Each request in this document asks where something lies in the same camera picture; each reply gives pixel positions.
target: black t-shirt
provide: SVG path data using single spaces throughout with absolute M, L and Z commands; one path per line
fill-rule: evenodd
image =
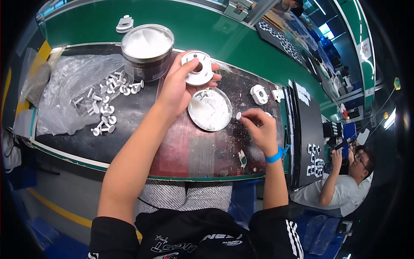
M 296 223 L 289 206 L 253 214 L 250 231 L 219 209 L 140 213 L 135 228 L 122 220 L 98 217 L 92 222 L 88 258 L 286 258 L 303 259 Z

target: metal tin can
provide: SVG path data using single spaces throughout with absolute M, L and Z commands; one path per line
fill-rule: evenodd
M 157 80 L 167 72 L 173 46 L 173 33 L 159 24 L 135 27 L 121 42 L 122 54 L 134 68 L 135 80 L 145 82 Z

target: person's left hand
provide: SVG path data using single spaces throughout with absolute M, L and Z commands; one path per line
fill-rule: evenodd
M 157 99 L 157 102 L 161 103 L 166 111 L 173 112 L 175 117 L 183 113 L 191 98 L 197 91 L 207 87 L 216 87 L 217 83 L 214 81 L 221 79 L 221 75 L 214 74 L 213 78 L 205 85 L 197 87 L 187 85 L 185 83 L 185 77 L 198 65 L 198 58 L 194 58 L 184 65 L 181 65 L 181 58 L 188 52 L 190 51 L 180 53 L 175 58 L 173 64 L 171 65 L 170 71 L 165 78 L 161 93 Z M 211 64 L 211 68 L 212 71 L 216 71 L 220 68 L 220 66 L 217 64 Z

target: striped shorts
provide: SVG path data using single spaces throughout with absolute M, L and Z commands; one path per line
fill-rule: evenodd
M 147 179 L 140 198 L 152 206 L 141 201 L 139 213 L 152 213 L 157 208 L 176 211 L 217 208 L 227 212 L 232 187 L 232 182 L 192 182 L 186 192 L 185 182 Z

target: hair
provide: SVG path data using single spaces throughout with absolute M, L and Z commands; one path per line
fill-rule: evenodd
M 365 165 L 365 167 L 366 167 L 366 169 L 368 171 L 368 175 L 364 178 L 364 180 L 365 180 L 374 171 L 374 168 L 375 168 L 375 154 L 374 154 L 374 152 L 371 149 L 369 149 L 367 147 L 364 147 L 363 148 L 363 152 L 368 156 L 368 162 Z
M 303 7 L 303 0 L 294 0 L 295 1 L 295 3 L 296 3 L 296 5 L 298 6 L 297 8 L 299 8 L 299 7 Z
M 296 17 L 300 17 L 302 14 L 303 14 L 303 12 L 304 12 L 304 9 L 303 9 L 303 7 L 297 7 L 297 8 L 293 8 L 293 9 L 291 9 L 290 10 Z

